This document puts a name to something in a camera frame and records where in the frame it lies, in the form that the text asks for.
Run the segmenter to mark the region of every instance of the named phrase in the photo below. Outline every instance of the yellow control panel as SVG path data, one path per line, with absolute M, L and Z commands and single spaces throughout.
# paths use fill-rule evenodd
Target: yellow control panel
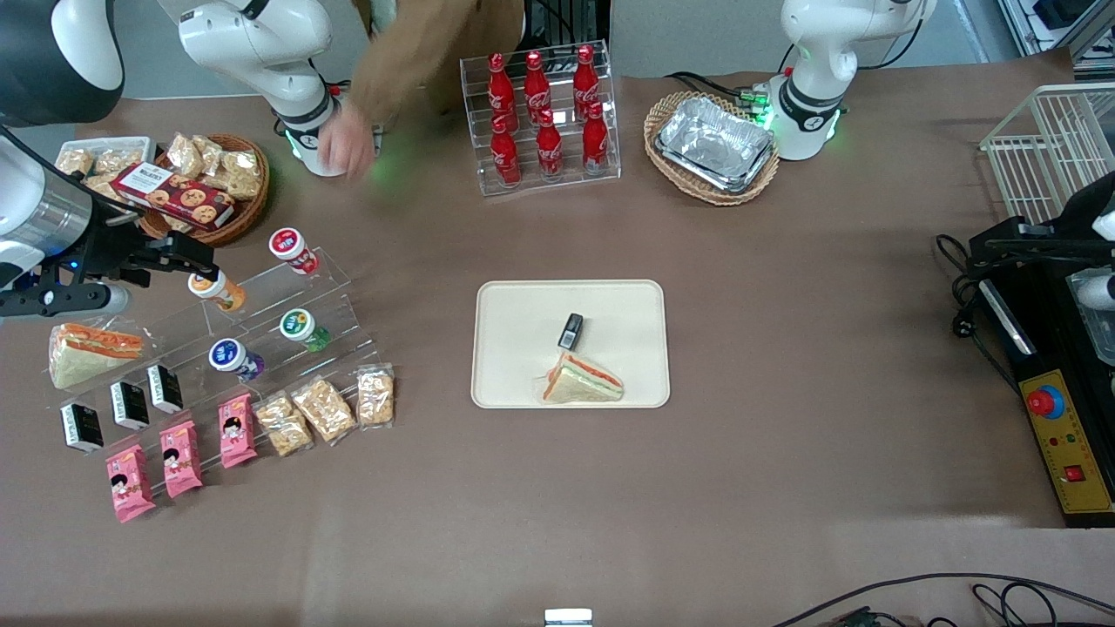
M 1111 494 L 1060 370 L 1024 380 L 1018 387 L 1061 510 L 1069 514 L 1113 511 Z

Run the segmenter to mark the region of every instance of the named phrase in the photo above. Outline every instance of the pink snack package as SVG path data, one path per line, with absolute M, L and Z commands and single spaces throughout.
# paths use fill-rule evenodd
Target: pink snack package
M 127 522 L 155 507 L 147 481 L 147 457 L 138 444 L 108 459 L 108 481 L 113 484 L 113 508 Z
M 158 440 L 163 444 L 163 476 L 166 479 L 166 493 L 173 499 L 186 490 L 204 485 L 194 422 L 176 424 L 159 433 Z
M 221 428 L 221 465 L 231 469 L 256 455 L 252 427 L 252 395 L 244 394 L 221 405 L 216 424 Z

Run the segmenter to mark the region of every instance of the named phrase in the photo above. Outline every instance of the black package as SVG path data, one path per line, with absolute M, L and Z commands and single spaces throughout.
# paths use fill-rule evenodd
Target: black package
M 62 407 L 62 428 L 66 431 L 66 445 L 70 448 L 91 453 L 105 445 L 97 412 L 85 405 L 71 403 Z
M 182 411 L 182 388 L 178 387 L 178 377 L 174 373 L 155 364 L 147 368 L 147 383 L 151 386 L 152 405 L 167 414 Z
M 142 387 L 120 380 L 108 389 L 113 393 L 113 419 L 116 424 L 136 431 L 151 425 L 147 398 Z

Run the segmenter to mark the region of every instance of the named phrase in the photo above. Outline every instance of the sandwich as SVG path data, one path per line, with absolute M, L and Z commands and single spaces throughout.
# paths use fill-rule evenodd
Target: sandwich
M 544 403 L 602 403 L 623 397 L 623 383 L 588 359 L 562 353 L 561 359 L 546 377 L 549 385 L 542 393 Z
M 50 380 L 72 387 L 114 370 L 143 354 L 143 338 L 84 325 L 58 325 L 50 332 Z

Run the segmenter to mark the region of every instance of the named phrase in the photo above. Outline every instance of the hand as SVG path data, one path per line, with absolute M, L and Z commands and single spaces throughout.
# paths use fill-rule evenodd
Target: hand
M 342 107 L 318 134 L 318 156 L 326 166 L 343 171 L 349 180 L 362 179 L 376 161 L 371 126 L 356 107 Z

